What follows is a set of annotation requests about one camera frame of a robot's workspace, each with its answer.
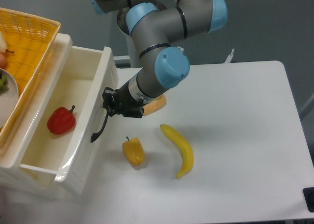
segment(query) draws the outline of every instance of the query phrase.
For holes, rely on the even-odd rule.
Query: blue joint cap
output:
[[[164,88],[170,89],[187,77],[190,63],[183,52],[176,47],[168,47],[158,54],[155,61],[155,75]]]
[[[212,18],[208,32],[222,28],[227,20],[228,10],[225,0],[212,0]]]
[[[105,14],[105,12],[98,6],[95,0],[90,0],[92,2],[92,5],[94,7],[94,10],[97,14]]]
[[[156,6],[152,3],[141,3],[134,6],[129,10],[126,16],[127,25],[129,28],[130,35],[136,24],[144,18],[147,14],[153,11],[158,11]]]

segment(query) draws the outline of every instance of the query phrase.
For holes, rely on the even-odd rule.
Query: white drawer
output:
[[[50,59],[53,70],[43,76],[0,161],[0,169],[48,195],[59,187],[81,193],[102,140],[99,137],[90,143],[105,117],[102,92],[106,86],[115,88],[118,82],[110,48],[101,52],[71,47],[70,37],[63,34],[55,42],[61,37],[64,50],[59,57],[66,61],[56,59],[55,66]],[[53,111],[59,107],[70,109],[72,105],[76,106],[75,128],[61,136],[50,133],[47,121]]]

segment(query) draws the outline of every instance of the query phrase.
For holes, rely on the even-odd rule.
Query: pepper stem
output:
[[[75,105],[72,105],[72,108],[69,111],[73,113],[74,108],[75,108]]]

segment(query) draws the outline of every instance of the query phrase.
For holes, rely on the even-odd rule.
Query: black object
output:
[[[314,212],[314,187],[308,187],[303,189],[306,205],[310,212]]]
[[[144,113],[142,108],[143,99],[136,101],[129,92],[129,81],[125,83],[120,89],[113,90],[106,87],[103,92],[103,108],[107,110],[105,120],[99,132],[93,133],[90,142],[93,143],[103,133],[108,121],[108,116],[112,117],[115,114],[122,114],[123,117],[141,118]]]
[[[107,124],[107,120],[108,120],[108,111],[107,111],[107,113],[106,113],[106,117],[105,117],[103,126],[102,126],[102,128],[100,129],[100,131],[92,134],[92,137],[91,137],[91,139],[90,139],[90,142],[91,142],[91,143],[93,143],[95,140],[97,140],[98,137],[103,133],[103,131],[104,131],[104,129],[105,129],[105,126],[106,126],[106,124]]]

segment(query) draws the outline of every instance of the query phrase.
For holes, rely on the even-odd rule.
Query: yellow bell pepper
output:
[[[137,137],[131,140],[127,137],[127,139],[128,141],[122,144],[122,149],[129,163],[136,167],[145,162],[143,147]]]

